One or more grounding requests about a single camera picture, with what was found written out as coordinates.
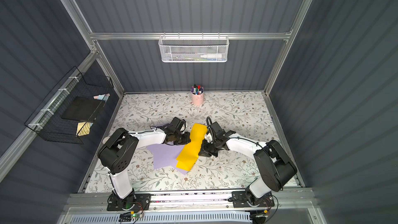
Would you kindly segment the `yellow rectangular paper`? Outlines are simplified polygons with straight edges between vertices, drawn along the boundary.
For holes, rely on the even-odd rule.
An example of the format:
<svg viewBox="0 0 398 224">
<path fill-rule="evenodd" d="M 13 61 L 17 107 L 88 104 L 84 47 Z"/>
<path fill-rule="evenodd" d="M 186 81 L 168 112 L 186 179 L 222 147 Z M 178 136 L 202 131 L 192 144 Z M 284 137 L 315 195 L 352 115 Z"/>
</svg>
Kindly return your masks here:
<svg viewBox="0 0 398 224">
<path fill-rule="evenodd" d="M 199 158 L 202 142 L 207 133 L 207 126 L 195 123 L 191 132 L 189 144 L 186 144 L 177 157 L 176 168 L 191 171 Z"/>
</svg>

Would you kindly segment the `purple paper sheet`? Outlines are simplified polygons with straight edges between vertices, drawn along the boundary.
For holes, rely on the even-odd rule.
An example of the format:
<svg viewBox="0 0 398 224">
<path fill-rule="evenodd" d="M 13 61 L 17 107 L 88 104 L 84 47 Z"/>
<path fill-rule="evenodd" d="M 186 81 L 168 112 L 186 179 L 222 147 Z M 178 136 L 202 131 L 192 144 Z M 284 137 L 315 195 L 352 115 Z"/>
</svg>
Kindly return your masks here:
<svg viewBox="0 0 398 224">
<path fill-rule="evenodd" d="M 153 154 L 153 168 L 157 170 L 172 167 L 181 174 L 186 175 L 186 170 L 177 168 L 177 157 L 183 149 L 183 145 L 177 145 L 177 143 L 181 141 L 183 132 L 171 132 L 165 126 L 151 126 L 151 128 L 166 132 L 165 141 L 162 141 L 161 144 L 152 144 L 146 147 Z"/>
</svg>

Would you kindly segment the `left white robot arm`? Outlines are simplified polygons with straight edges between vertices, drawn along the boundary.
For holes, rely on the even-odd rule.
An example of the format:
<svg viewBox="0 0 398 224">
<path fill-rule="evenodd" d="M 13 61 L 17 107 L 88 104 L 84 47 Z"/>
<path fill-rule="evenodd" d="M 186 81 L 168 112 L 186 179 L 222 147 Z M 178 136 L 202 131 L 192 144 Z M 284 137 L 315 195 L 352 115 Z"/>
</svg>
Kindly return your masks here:
<svg viewBox="0 0 398 224">
<path fill-rule="evenodd" d="M 170 123 L 151 126 L 145 131 L 128 131 L 117 129 L 103 140 L 97 153 L 101 164 L 107 168 L 113 186 L 113 194 L 120 200 L 134 195 L 129 182 L 127 167 L 135 150 L 150 145 L 186 145 L 191 142 L 190 133 L 186 131 L 186 121 L 177 117 Z"/>
</svg>

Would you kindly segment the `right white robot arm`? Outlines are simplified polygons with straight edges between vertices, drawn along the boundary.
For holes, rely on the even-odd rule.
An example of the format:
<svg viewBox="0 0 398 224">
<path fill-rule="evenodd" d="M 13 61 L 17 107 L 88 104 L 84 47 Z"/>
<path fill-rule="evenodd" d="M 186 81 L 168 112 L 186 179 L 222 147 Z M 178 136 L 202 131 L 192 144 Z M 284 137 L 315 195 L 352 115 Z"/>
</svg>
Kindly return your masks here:
<svg viewBox="0 0 398 224">
<path fill-rule="evenodd" d="M 297 173 L 297 167 L 278 141 L 254 141 L 235 131 L 227 132 L 210 117 L 206 118 L 206 125 L 199 156 L 217 157 L 226 150 L 242 153 L 256 162 L 260 176 L 245 189 L 244 199 L 249 204 L 257 204 L 271 191 L 279 192 Z"/>
</svg>

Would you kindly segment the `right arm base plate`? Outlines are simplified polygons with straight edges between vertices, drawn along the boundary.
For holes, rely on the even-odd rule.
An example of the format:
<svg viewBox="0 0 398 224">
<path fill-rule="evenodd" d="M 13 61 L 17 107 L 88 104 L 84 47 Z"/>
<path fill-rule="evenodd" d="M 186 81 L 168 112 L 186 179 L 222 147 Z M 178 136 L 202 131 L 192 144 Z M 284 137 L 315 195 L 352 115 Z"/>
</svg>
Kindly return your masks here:
<svg viewBox="0 0 398 224">
<path fill-rule="evenodd" d="M 231 202 L 235 208 L 272 208 L 275 206 L 274 198 L 270 192 L 261 198 L 257 198 L 250 191 L 233 191 L 232 196 L 228 198 L 228 202 Z"/>
</svg>

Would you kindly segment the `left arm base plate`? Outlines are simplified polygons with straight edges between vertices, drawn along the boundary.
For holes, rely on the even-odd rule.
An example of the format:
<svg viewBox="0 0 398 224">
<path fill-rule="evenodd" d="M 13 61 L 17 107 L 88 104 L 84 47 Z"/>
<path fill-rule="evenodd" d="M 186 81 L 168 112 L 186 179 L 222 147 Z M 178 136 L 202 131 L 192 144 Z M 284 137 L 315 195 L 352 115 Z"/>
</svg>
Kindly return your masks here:
<svg viewBox="0 0 398 224">
<path fill-rule="evenodd" d="M 115 191 L 107 199 L 107 211 L 142 211 L 148 210 L 151 194 L 136 194 L 132 191 L 126 198 L 121 199 Z"/>
</svg>

